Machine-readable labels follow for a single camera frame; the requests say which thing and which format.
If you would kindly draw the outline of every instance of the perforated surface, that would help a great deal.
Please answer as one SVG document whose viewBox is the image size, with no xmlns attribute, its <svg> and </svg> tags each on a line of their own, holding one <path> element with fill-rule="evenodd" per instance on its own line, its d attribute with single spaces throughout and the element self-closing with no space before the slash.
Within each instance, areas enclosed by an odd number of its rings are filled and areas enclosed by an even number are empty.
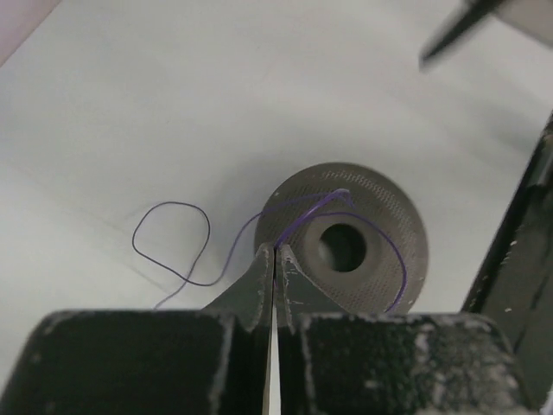
<svg viewBox="0 0 553 415">
<path fill-rule="evenodd" d="M 423 223 L 409 198 L 389 179 L 363 166 L 324 163 L 296 173 L 271 196 L 266 208 L 304 195 L 350 190 L 355 212 L 387 233 L 404 257 L 408 283 L 395 312 L 406 312 L 415 302 L 428 267 L 428 245 Z M 262 217 L 255 248 L 274 242 L 282 231 L 316 202 L 307 200 Z M 332 201 L 321 213 L 352 212 L 343 201 Z M 336 223 L 360 231 L 367 245 L 363 263 L 354 271 L 332 270 L 318 254 L 322 233 Z M 386 241 L 370 226 L 348 215 L 316 218 L 301 226 L 287 241 L 298 265 L 338 305 L 350 312 L 379 313 L 394 301 L 402 282 L 401 266 Z"/>
</svg>

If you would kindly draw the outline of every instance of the perforated disc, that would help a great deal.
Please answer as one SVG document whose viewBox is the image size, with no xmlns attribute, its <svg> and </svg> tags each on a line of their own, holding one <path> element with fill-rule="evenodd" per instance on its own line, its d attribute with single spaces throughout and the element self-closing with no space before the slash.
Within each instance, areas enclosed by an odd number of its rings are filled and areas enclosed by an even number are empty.
<svg viewBox="0 0 553 415">
<path fill-rule="evenodd" d="M 415 207 L 389 179 L 355 164 L 318 164 L 284 182 L 264 210 L 338 188 L 351 192 L 355 209 L 337 200 L 317 213 L 360 214 L 390 237 L 407 267 L 407 286 L 393 311 L 407 312 L 423 287 L 428 244 Z M 257 223 L 256 250 L 264 242 L 274 243 L 284 229 L 319 199 L 300 201 L 263 216 Z M 291 246 L 303 272 L 349 312 L 384 312 L 401 288 L 402 268 L 390 244 L 373 227 L 351 215 L 317 217 L 301 225 L 285 243 Z"/>
</svg>

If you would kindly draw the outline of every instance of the center hole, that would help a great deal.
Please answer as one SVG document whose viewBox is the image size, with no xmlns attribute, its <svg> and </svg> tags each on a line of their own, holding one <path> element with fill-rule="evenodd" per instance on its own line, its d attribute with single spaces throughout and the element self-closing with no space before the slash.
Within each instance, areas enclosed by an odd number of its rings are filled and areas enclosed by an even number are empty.
<svg viewBox="0 0 553 415">
<path fill-rule="evenodd" d="M 345 223 L 332 225 L 319 240 L 319 257 L 333 270 L 356 270 L 365 259 L 366 244 L 363 235 Z"/>
</svg>

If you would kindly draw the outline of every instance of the thin wire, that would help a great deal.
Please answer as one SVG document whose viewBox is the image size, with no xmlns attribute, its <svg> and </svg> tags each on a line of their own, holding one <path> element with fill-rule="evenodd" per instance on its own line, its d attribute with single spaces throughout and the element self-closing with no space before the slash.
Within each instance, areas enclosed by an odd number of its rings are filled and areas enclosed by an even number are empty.
<svg viewBox="0 0 553 415">
<path fill-rule="evenodd" d="M 225 262 L 225 265 L 223 266 L 223 269 L 220 273 L 220 275 L 215 279 L 213 280 L 211 283 L 207 283 L 207 284 L 202 284 L 202 283 L 195 283 L 194 281 L 191 281 L 190 280 L 190 277 L 192 275 L 192 273 L 194 272 L 194 268 L 196 266 L 196 264 L 198 263 L 198 260 L 200 259 L 201 255 L 203 254 L 203 252 L 206 250 L 206 247 L 207 247 L 207 243 L 209 242 L 209 238 L 211 236 L 211 223 L 209 221 L 209 218 L 207 217 L 207 214 L 206 212 L 201 208 L 201 207 L 198 207 L 192 203 L 186 203 L 186 202 L 181 202 L 181 201 L 165 201 L 165 202 L 162 202 L 162 203 L 158 203 L 157 205 L 155 205 L 154 207 L 151 207 L 148 212 L 146 212 L 146 214 L 142 217 L 142 219 L 138 222 L 138 225 L 137 227 L 135 228 L 133 234 L 132 234 L 132 247 L 133 249 L 135 250 L 136 253 L 138 253 L 140 256 L 142 256 L 143 258 L 147 259 L 148 261 L 151 261 L 153 262 L 154 264 L 156 265 L 159 265 L 161 266 L 161 268 L 167 270 L 167 271 L 170 271 L 172 272 L 173 274 L 175 274 L 178 278 L 180 278 L 183 283 L 182 285 L 177 289 L 175 290 L 174 292 L 172 292 L 171 294 L 169 294 L 168 296 L 166 296 L 163 300 L 161 300 L 159 303 L 157 303 L 155 306 L 154 306 L 154 309 L 158 309 L 159 307 L 161 307 L 164 303 L 166 303 L 168 300 L 170 300 L 171 298 L 173 298 L 174 296 L 176 296 L 177 294 L 179 294 L 182 289 L 184 289 L 184 287 L 186 286 L 186 284 L 192 284 L 192 285 L 196 285 L 196 286 L 200 286 L 200 287 L 209 287 L 209 286 L 213 286 L 215 284 L 217 284 L 225 275 L 226 273 L 226 270 L 228 268 L 228 265 L 230 264 L 231 262 L 231 259 L 232 259 L 232 255 L 234 254 L 234 250 L 238 244 L 238 241 L 240 239 L 240 237 L 242 236 L 242 233 L 244 232 L 244 230 L 256 219 L 258 218 L 259 216 L 262 216 L 262 215 L 265 215 L 265 214 L 269 214 L 269 213 L 273 213 L 277 210 L 279 210 L 280 208 L 284 208 L 286 206 L 289 206 L 289 205 L 292 205 L 292 204 L 295 204 L 299 201 L 305 201 L 305 200 L 308 200 L 308 199 L 314 199 L 314 198 L 317 198 L 317 197 L 322 197 L 322 199 L 320 201 L 318 201 L 317 203 L 314 204 L 313 207 L 311 207 L 310 209 L 308 209 L 304 214 L 302 214 L 299 218 L 297 218 L 294 222 L 292 222 L 292 224 L 290 226 L 288 226 L 286 229 L 284 229 L 283 233 L 279 236 L 279 238 L 277 238 L 276 240 L 276 243 L 275 243 L 275 248 L 278 248 L 299 226 L 301 226 L 303 223 L 307 222 L 307 221 L 310 221 L 310 220 L 313 220 L 317 217 L 321 217 L 321 216 L 334 216 L 334 215 L 349 215 L 349 216 L 352 216 L 352 217 L 355 217 L 359 220 L 362 220 L 364 221 L 367 225 L 369 225 L 370 227 L 372 227 L 373 229 L 375 229 L 385 240 L 386 242 L 390 245 L 390 247 L 392 248 L 392 250 L 394 251 L 394 253 L 396 253 L 396 256 L 397 256 L 397 259 L 399 261 L 399 264 L 401 265 L 401 268 L 402 268 L 402 284 L 401 284 L 401 287 L 399 289 L 399 291 L 397 292 L 396 294 L 396 297 L 394 299 L 394 301 L 392 302 L 392 304 L 385 310 L 385 312 L 388 312 L 390 310 L 392 310 L 394 307 L 396 307 L 396 305 L 399 303 L 399 301 L 401 300 L 404 292 L 405 292 L 405 288 L 407 286 L 407 267 L 405 265 L 405 262 L 404 262 L 404 259 L 401 255 L 401 252 L 399 251 L 399 249 L 397 248 L 397 246 L 394 244 L 394 242 L 391 240 L 391 238 L 382 230 L 380 229 L 380 227 L 378 227 L 374 222 L 368 220 L 367 218 L 359 215 L 359 214 L 355 214 L 355 213 L 351 213 L 351 212 L 332 212 L 332 213 L 326 213 L 326 214 L 315 214 L 315 212 L 322 208 L 323 206 L 327 205 L 330 201 L 334 200 L 334 199 L 341 199 L 343 200 L 348 206 L 350 206 L 351 208 L 354 208 L 354 205 L 353 205 L 353 199 L 351 197 L 351 194 L 349 192 L 349 190 L 347 189 L 343 189 L 343 188 L 340 188 L 340 189 L 337 189 L 335 190 L 334 192 L 330 192 L 330 193 L 319 193 L 319 194 L 312 194 L 312 195 L 304 195 L 302 197 L 298 197 L 298 198 L 295 198 L 295 199 L 292 199 L 292 200 L 289 200 L 289 201 L 285 201 L 285 202 L 282 202 L 282 203 L 279 203 L 277 205 L 275 205 L 274 207 L 271 207 L 271 208 L 268 208 L 264 211 L 261 211 L 259 212 L 258 214 L 255 214 L 254 216 L 252 216 L 241 228 L 240 230 L 238 231 L 238 234 L 236 236 L 236 238 L 234 239 L 234 241 L 232 242 L 232 246 L 231 246 L 231 249 L 226 257 L 226 262 Z M 155 209 L 161 207 L 161 206 L 164 206 L 164 205 L 180 205 L 180 206 L 185 206 L 185 207 L 188 207 L 188 208 L 193 208 L 197 211 L 199 211 L 202 216 L 204 217 L 204 219 L 206 220 L 206 223 L 207 223 L 207 236 L 206 236 L 206 240 L 200 250 L 200 252 L 198 253 L 198 255 L 195 257 L 194 259 L 194 262 L 192 263 L 190 269 L 188 270 L 188 272 L 186 273 L 186 275 L 181 275 L 178 271 L 166 266 L 165 264 L 157 261 L 156 259 L 153 259 L 151 258 L 149 255 L 141 252 L 138 248 L 137 248 L 137 245 L 136 245 L 136 237 L 137 237 L 137 233 L 138 233 L 138 229 L 140 228 L 140 226 L 143 224 L 144 220 L 149 216 L 149 214 L 152 213 L 152 211 L 154 211 Z"/>
<path fill-rule="evenodd" d="M 323 196 L 328 196 L 329 193 L 316 193 L 316 194 L 311 194 L 311 195 L 304 195 L 304 196 L 301 196 L 301 197 L 297 197 L 295 199 L 292 199 L 292 200 L 289 200 L 289 201 L 284 201 L 282 203 L 278 203 L 277 205 L 275 205 L 274 207 L 271 207 L 271 208 L 268 208 L 268 209 L 265 209 L 264 211 L 261 211 L 259 212 L 258 214 L 255 214 L 254 216 L 252 216 L 243 226 L 242 228 L 238 231 L 238 234 L 236 236 L 236 238 L 234 239 L 234 241 L 232 242 L 232 246 L 231 246 L 231 249 L 226 257 L 226 262 L 225 262 L 225 265 L 223 266 L 223 269 L 220 273 L 220 275 L 215 279 L 213 280 L 211 283 L 207 283 L 207 284 L 203 284 L 203 283 L 196 283 L 194 281 L 191 281 L 190 280 L 190 277 L 192 276 L 192 273 L 194 272 L 194 268 L 196 266 L 196 264 L 198 263 L 198 261 L 200 260 L 200 257 L 201 255 L 204 253 L 204 251 L 206 250 L 206 247 L 207 247 L 207 244 L 209 243 L 209 238 L 211 237 L 211 222 L 209 220 L 209 218 L 207 217 L 207 214 L 206 212 L 199 206 L 197 205 L 194 205 L 193 203 L 186 203 L 184 201 L 164 201 L 164 202 L 161 202 L 161 203 L 158 203 L 156 204 L 155 206 L 151 207 L 148 212 L 146 212 L 146 214 L 142 217 L 142 219 L 138 222 L 138 225 L 137 227 L 135 228 L 134 232 L 132 233 L 132 239 L 131 239 L 131 243 L 132 243 L 132 248 L 134 249 L 134 251 L 140 255 L 141 257 L 147 259 L 148 261 L 156 264 L 156 265 L 159 265 L 161 266 L 161 268 L 163 268 L 164 270 L 167 270 L 173 274 L 175 274 L 179 279 L 181 279 L 183 281 L 183 284 L 177 289 L 175 290 L 174 292 L 172 292 L 171 294 L 169 294 L 168 296 L 166 296 L 163 300 L 161 300 L 159 303 L 157 303 L 155 306 L 154 306 L 154 309 L 158 309 L 159 307 L 161 307 L 164 303 L 166 303 L 168 300 L 170 300 L 171 298 L 173 298 L 174 296 L 176 296 L 177 294 L 179 294 L 182 289 L 186 286 L 186 284 L 191 284 L 191 285 L 196 285 L 196 286 L 199 286 L 199 287 L 211 287 L 213 285 L 216 285 L 224 276 L 225 276 L 225 273 L 226 273 L 226 270 L 231 262 L 231 259 L 232 259 L 232 255 L 234 254 L 234 250 L 236 249 L 236 245 L 238 244 L 238 240 L 240 239 L 240 237 L 242 236 L 242 233 L 244 233 L 244 230 L 248 227 L 248 225 L 250 225 L 256 218 L 258 218 L 259 216 L 263 215 L 263 214 L 270 214 L 272 212 L 276 212 L 277 210 L 281 209 L 281 208 L 285 208 L 289 205 L 293 205 L 297 202 L 300 202 L 300 201 L 306 201 L 306 200 L 309 200 L 309 199 L 315 199 L 317 197 L 323 197 Z M 348 203 L 348 200 L 344 199 L 342 197 L 341 194 L 339 195 L 336 195 L 337 199 L 342 199 L 344 200 L 346 203 Z M 197 210 L 198 212 L 201 213 L 201 215 L 204 217 L 206 223 L 207 223 L 207 236 L 206 236 L 206 240 L 204 241 L 204 244 L 203 244 L 203 247 L 200 249 L 200 252 L 198 253 L 198 255 L 195 257 L 194 259 L 194 262 L 192 263 L 192 266 L 190 266 L 190 268 L 188 269 L 188 272 L 185 274 L 185 275 L 182 275 L 180 274 L 177 270 L 174 270 L 173 268 L 170 268 L 169 266 L 163 264 L 162 262 L 158 261 L 157 259 L 154 259 L 152 257 L 150 257 L 150 255 L 147 255 L 146 253 L 140 251 L 140 249 L 138 249 L 137 247 L 137 234 L 138 234 L 138 230 L 140 229 L 140 227 L 142 226 L 142 224 L 144 223 L 144 221 L 146 220 L 146 218 L 154 211 L 156 210 L 157 208 L 160 208 L 161 206 L 165 206 L 165 205 L 178 205 L 178 206 L 184 206 L 184 207 L 187 207 L 187 208 L 192 208 L 194 210 Z"/>
</svg>

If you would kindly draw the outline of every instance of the white backdrop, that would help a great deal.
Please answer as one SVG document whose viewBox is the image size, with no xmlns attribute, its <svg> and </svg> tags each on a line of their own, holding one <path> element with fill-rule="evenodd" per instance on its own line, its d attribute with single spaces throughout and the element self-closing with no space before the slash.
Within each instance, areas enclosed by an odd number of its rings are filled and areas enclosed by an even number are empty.
<svg viewBox="0 0 553 415">
<path fill-rule="evenodd" d="M 553 54 L 493 21 L 420 73 L 419 48 L 456 5 L 62 2 L 0 67 L 0 379 L 49 311 L 150 307 L 179 285 L 130 249 L 147 207 L 207 210 L 206 282 L 272 190 L 326 161 L 404 189 L 430 248 L 413 310 L 458 310 L 553 106 Z M 186 270 L 205 231 L 168 207 L 139 243 Z M 251 236 L 221 284 L 168 306 L 216 297 Z"/>
</svg>

